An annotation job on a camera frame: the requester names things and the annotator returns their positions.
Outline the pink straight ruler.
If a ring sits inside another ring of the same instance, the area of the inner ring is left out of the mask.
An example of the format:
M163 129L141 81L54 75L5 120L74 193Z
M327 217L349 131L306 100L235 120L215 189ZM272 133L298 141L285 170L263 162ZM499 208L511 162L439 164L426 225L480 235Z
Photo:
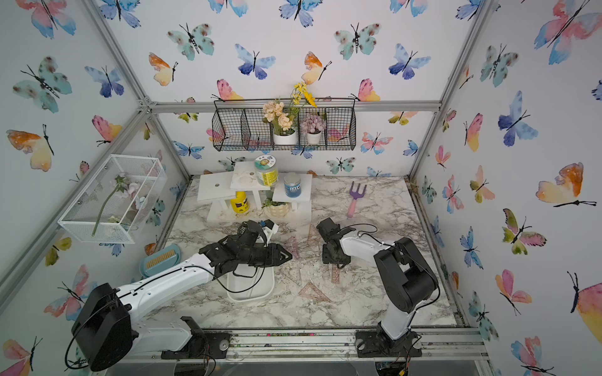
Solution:
M332 264L331 266L331 282L334 285L340 284L340 269L335 264Z

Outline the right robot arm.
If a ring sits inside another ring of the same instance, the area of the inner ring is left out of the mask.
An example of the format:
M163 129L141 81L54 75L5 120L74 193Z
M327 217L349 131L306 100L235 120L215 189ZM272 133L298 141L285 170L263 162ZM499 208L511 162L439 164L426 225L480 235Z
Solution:
M317 230L324 241L322 261L340 269L353 258L375 266L389 299L379 330L389 341L404 339L417 311L433 303L432 295L441 296L437 277L412 239L382 241L362 228L343 227L330 218L321 221Z

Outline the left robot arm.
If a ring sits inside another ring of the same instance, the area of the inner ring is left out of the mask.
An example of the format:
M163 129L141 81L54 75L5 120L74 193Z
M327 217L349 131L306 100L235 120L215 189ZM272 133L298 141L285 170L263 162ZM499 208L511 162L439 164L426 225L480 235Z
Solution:
M163 353L169 359L208 357L209 340L189 317L174 324L145 323L148 313L200 285L217 281L241 266L259 270L281 266L293 255L271 242L277 230L246 221L234 235L208 244L183 262L134 284L113 288L108 283L92 290L72 329L70 346L78 360L64 360L75 371L104 371L138 353Z

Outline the white storage box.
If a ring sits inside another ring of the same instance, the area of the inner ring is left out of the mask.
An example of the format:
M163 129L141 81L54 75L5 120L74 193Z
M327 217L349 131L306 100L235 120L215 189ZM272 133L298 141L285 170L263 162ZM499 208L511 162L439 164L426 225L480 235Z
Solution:
M274 269L238 265L227 275L227 296L235 303L254 302L269 298L274 291Z

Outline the purple triangle ruler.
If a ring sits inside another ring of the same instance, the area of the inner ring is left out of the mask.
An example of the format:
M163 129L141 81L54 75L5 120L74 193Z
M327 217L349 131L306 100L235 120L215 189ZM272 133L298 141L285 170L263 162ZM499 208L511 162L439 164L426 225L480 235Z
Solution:
M284 243L284 246L286 250L293 255L294 260L300 259L299 241L296 236L291 236L289 239L287 239Z

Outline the clear triangle ruler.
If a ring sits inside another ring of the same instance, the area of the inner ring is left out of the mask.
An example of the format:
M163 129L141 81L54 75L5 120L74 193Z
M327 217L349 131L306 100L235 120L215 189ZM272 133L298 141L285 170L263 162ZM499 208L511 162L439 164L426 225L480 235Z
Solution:
M296 264L291 267L290 276L297 285L304 287L307 283L320 277L320 270L316 269L313 264Z

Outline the pink small triangle ruler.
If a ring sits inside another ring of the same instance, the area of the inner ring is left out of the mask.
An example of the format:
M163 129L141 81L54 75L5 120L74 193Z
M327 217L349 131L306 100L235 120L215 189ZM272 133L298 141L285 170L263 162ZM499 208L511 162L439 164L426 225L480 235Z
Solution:
M315 302L332 302L332 300L311 281L299 291L299 296Z

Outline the small plant in cream pot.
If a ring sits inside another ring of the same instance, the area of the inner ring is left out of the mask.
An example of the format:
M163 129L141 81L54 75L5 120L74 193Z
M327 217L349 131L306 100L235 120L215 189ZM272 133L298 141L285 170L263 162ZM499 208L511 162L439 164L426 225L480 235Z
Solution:
M291 205L287 202L274 201L273 196L274 194L272 192L266 192L266 198L263 201L262 209L270 217L284 218L291 211Z

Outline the purple garden fork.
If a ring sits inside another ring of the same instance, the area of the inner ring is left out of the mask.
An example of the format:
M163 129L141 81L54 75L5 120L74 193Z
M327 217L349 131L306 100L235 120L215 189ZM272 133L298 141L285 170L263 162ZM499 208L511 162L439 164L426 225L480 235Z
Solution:
M356 207L357 207L357 202L359 199L361 199L362 197L365 196L366 191L367 191L367 186L365 184L362 185L360 183L355 183L355 182L353 182L351 184L349 194L352 197L352 201L351 201L351 204L346 213L346 216L349 219L354 217Z

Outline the yellow bottle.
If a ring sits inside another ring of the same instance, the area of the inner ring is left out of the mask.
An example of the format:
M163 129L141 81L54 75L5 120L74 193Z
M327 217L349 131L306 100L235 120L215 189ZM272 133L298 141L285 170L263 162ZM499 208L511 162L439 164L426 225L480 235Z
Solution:
M249 202L246 192L237 191L235 197L230 200L230 206L236 214L245 214L249 211Z

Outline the white stepped display stand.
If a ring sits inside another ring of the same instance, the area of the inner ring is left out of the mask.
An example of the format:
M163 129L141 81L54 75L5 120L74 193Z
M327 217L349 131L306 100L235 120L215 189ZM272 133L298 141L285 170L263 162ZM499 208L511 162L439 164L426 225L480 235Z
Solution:
M285 194L284 179L281 177L273 187L263 186L256 177L252 161L238 162L232 172L219 172L199 177L197 202L209 205L209 222L243 222L246 219L273 219L278 223L306 224L312 221L312 179L311 174L300 176L301 195L288 197ZM230 203L237 192L246 194L249 211L237 214ZM285 202L287 213L279 209L263 207L265 195L271 192L277 202Z

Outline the blue can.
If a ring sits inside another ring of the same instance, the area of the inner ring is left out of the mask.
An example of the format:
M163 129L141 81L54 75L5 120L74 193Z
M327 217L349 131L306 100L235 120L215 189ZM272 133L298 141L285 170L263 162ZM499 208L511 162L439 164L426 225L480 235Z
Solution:
M284 176L285 195L287 197L299 197L302 192L301 176L296 172L288 172Z

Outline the green lid jar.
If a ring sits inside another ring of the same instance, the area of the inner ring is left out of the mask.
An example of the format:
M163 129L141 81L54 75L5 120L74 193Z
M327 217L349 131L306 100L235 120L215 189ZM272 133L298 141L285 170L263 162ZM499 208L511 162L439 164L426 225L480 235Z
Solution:
M254 161L256 179L262 186L272 187L278 181L276 157L271 154L258 156Z

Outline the blue brush dustpan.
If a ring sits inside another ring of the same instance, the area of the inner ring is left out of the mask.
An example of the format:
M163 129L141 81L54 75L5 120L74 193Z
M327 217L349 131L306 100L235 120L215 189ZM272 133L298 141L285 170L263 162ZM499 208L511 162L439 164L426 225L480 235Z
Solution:
M140 274L143 279L152 277L174 267L181 262L181 250L177 244L171 244L161 251L148 255L140 263Z

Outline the purple flowers white pot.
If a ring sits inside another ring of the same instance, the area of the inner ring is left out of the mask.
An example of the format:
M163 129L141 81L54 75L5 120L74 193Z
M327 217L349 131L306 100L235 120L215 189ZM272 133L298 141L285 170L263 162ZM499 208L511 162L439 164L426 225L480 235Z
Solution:
M326 129L326 121L319 114L310 114L300 123L302 131L306 134L309 145L318 145L322 140L322 133Z

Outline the beige flowers white pot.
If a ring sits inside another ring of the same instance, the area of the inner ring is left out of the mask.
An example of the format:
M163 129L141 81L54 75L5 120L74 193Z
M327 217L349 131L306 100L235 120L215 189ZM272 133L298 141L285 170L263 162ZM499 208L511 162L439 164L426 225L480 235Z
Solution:
M298 107L286 107L282 101L269 101L263 105L263 122L271 126L275 146L298 144L298 116Z

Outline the yellow artificial flowers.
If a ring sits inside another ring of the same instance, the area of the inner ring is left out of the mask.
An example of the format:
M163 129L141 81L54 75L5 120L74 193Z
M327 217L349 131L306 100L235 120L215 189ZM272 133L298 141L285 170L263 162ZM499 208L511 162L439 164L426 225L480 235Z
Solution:
M296 106L305 103L312 107L317 107L316 100L313 94L308 90L305 82L300 82L293 86L290 99L291 102Z

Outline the pink artificial flower stem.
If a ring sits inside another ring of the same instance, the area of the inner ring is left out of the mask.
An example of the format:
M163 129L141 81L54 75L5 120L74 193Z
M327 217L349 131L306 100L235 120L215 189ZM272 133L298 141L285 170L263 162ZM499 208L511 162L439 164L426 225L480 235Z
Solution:
M125 172L117 174L111 180L112 191L100 207L96 222L92 230L92 236L95 237L102 222L121 223L129 207L133 203L134 197L141 188L141 185L133 180Z

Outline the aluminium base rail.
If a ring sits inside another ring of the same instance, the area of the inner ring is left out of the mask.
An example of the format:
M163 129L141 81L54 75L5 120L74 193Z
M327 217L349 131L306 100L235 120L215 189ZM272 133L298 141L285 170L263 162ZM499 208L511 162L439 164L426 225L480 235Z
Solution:
M198 339L204 346L183 355L142 352L119 363L489 360L478 330L463 327L417 327L409 339L393 345L381 340L376 329L367 327L200 330Z

